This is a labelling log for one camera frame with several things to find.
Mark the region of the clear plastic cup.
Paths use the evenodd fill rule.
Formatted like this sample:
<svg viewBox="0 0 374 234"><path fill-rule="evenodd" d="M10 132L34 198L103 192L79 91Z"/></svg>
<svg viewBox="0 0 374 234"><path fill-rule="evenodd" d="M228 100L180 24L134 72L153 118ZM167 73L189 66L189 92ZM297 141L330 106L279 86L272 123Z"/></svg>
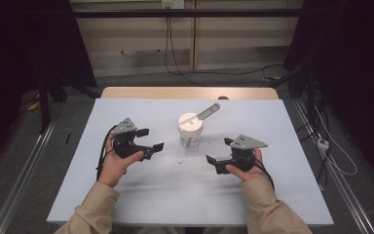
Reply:
<svg viewBox="0 0 374 234"><path fill-rule="evenodd" d="M185 148L197 147L200 142L200 134L181 133L180 143Z"/></svg>

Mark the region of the aluminium rail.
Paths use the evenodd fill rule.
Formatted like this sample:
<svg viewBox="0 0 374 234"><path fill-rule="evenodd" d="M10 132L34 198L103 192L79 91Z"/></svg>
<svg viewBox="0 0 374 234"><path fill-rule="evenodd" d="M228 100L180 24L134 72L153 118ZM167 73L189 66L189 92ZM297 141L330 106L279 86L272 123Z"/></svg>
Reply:
<svg viewBox="0 0 374 234"><path fill-rule="evenodd" d="M318 147L318 140L321 134L314 132L314 127L308 120L307 107L304 105L302 100L293 101L300 118L302 119L305 129L310 135L312 143L315 145L320 158L325 161L327 166L327 172L332 177L343 201L345 202L347 209L349 210L356 226L361 234L374 234L374 226L369 219L368 214L364 210L363 205L359 202L353 190L346 180L346 174L342 172L337 163L335 162L333 156L329 151L324 151Z"/></svg>
<svg viewBox="0 0 374 234"><path fill-rule="evenodd" d="M0 234L6 234L12 218L19 206L19 202L32 178L32 175L44 153L49 139L52 136L56 120L52 120L46 129L39 135L22 171L10 191L7 199L0 209Z"/></svg>

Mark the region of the white table sheet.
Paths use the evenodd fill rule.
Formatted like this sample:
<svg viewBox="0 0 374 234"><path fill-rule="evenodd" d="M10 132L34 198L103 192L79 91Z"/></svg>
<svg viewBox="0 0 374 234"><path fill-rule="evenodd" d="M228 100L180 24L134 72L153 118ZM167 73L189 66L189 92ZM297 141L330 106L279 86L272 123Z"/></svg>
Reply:
<svg viewBox="0 0 374 234"><path fill-rule="evenodd" d="M131 165L120 179L121 194L113 217L118 225L244 226L246 203L240 180L220 175L207 162L229 158L225 138L246 135L266 142L263 162L278 198L307 224L330 225L333 219L283 102L223 100L205 119L198 146L182 146L178 118L201 112L209 99L100 98L94 106L48 220L64 223L93 186L100 149L108 130L131 118L148 136L140 145L160 143L163 151Z"/></svg>

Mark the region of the black metal stand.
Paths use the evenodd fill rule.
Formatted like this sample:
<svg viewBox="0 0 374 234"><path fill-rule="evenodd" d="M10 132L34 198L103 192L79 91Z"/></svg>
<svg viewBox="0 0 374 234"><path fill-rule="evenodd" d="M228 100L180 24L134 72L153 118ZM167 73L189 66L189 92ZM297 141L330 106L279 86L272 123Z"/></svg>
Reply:
<svg viewBox="0 0 374 234"><path fill-rule="evenodd" d="M45 132L51 123L51 114L49 107L48 95L51 95L55 102L65 102L67 99L66 92L63 90L61 79L59 77L40 76L39 84L39 100L41 106L41 130Z"/></svg>

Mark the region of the person's right hand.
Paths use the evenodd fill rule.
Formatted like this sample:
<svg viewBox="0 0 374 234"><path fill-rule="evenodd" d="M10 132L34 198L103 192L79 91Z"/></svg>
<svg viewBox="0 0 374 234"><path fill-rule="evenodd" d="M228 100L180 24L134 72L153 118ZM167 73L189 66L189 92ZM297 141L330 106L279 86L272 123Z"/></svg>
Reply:
<svg viewBox="0 0 374 234"><path fill-rule="evenodd" d="M253 166L249 171L243 172L233 165L227 165L225 169L234 176L237 176L242 182L252 180L259 176L264 176L265 173L261 170L261 167L263 166L261 150L259 148L254 148L253 152L255 157L255 166Z"/></svg>

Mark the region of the white wall socket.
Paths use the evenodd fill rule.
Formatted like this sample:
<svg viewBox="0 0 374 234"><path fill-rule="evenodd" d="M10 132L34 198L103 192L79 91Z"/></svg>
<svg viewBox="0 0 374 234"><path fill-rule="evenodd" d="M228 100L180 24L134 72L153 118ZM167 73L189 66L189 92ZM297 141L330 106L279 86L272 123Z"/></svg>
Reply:
<svg viewBox="0 0 374 234"><path fill-rule="evenodd" d="M185 8L184 0L162 0L163 9L181 10Z"/></svg>

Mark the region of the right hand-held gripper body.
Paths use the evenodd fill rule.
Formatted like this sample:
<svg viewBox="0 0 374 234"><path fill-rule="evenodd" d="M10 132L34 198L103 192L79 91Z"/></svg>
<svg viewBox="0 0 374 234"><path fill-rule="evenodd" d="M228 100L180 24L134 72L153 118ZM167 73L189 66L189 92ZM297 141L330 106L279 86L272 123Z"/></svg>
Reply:
<svg viewBox="0 0 374 234"><path fill-rule="evenodd" d="M214 165L218 175L227 174L226 165L233 165L243 172L249 171L255 166L254 148L267 147L268 144L250 136L239 135L228 145L231 147L231 159L217 161Z"/></svg>

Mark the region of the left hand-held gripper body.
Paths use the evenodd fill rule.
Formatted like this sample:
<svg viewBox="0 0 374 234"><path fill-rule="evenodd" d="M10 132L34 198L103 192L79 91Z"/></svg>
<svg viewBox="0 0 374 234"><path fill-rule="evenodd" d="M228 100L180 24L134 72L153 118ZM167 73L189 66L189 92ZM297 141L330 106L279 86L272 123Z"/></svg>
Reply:
<svg viewBox="0 0 374 234"><path fill-rule="evenodd" d="M135 152L142 151L144 156L140 161L150 160L154 153L153 147L137 145L134 142L137 130L137 126L130 118L126 118L120 122L111 131L111 135L115 137L113 139L113 149L121 158L127 158Z"/></svg>

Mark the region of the black curtain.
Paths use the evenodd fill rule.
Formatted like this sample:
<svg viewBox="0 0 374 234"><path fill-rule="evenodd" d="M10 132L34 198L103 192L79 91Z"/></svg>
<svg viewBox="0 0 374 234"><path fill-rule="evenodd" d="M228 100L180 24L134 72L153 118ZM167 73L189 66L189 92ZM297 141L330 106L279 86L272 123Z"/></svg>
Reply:
<svg viewBox="0 0 374 234"><path fill-rule="evenodd" d="M94 87L70 0L0 0L0 90L9 96L46 86Z"/></svg>
<svg viewBox="0 0 374 234"><path fill-rule="evenodd" d="M302 7L336 17L318 47L315 76L374 168L374 0L304 0Z"/></svg>

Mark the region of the person's left hand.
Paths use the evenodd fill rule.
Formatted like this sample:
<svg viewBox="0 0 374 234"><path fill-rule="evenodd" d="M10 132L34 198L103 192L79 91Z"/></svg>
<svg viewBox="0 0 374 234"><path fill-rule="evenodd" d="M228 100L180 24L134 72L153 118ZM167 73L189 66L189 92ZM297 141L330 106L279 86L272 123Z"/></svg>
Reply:
<svg viewBox="0 0 374 234"><path fill-rule="evenodd" d="M115 137L112 135L109 135L107 138L107 142L105 143L106 154L102 163L101 173L97 179L98 182L111 188L114 188L118 184L120 178L125 174L127 168L131 164L140 160L144 156L142 151L138 151L133 153L131 156L122 159L113 149L114 138Z"/></svg>

